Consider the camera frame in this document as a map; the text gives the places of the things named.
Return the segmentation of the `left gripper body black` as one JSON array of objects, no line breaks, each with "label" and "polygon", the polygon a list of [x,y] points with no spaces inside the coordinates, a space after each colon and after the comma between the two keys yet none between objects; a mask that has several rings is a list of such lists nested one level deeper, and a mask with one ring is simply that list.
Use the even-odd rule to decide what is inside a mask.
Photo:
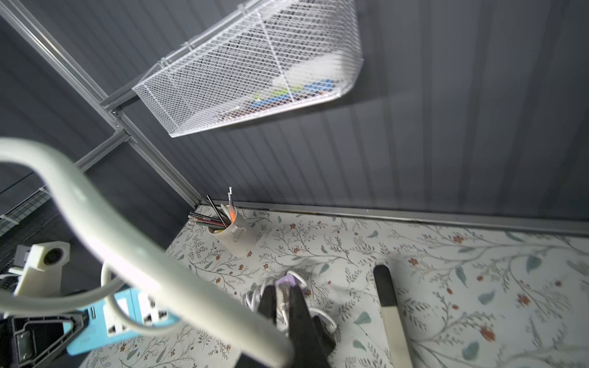
[{"label": "left gripper body black", "polygon": [[46,367],[89,325],[87,312],[1,320],[1,366]]}]

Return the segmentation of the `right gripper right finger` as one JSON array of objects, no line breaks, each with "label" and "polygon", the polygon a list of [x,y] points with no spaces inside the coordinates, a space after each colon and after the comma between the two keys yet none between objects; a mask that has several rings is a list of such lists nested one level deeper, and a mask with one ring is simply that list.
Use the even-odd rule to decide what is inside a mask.
[{"label": "right gripper right finger", "polygon": [[334,334],[319,316],[311,316],[299,286],[290,288],[288,320],[288,336],[294,347],[291,367],[331,367],[328,357],[336,348]]}]

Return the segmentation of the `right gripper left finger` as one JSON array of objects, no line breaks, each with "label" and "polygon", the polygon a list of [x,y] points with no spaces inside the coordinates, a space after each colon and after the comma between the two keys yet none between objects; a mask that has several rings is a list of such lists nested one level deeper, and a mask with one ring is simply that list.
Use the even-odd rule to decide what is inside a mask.
[{"label": "right gripper left finger", "polygon": [[[276,325],[277,318],[277,297],[276,288],[274,285],[267,285],[264,289],[257,289],[252,291],[244,297],[244,303],[252,311],[267,317],[274,325]],[[246,354],[240,354],[236,362],[235,368],[263,368],[264,364],[249,357]]]}]

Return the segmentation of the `teal power strip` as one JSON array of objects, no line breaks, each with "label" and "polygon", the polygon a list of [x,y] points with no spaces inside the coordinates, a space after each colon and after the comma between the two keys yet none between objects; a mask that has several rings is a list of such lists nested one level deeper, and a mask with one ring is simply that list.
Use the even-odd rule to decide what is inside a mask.
[{"label": "teal power strip", "polygon": [[[121,310],[138,324],[145,326],[166,327],[174,325],[179,318],[167,309],[159,306],[148,294],[130,288],[114,295]],[[86,354],[113,343],[120,343],[137,337],[139,334],[117,318],[104,301],[99,301],[84,308],[88,313],[89,323],[81,334],[66,348],[67,354],[77,356]]]}]

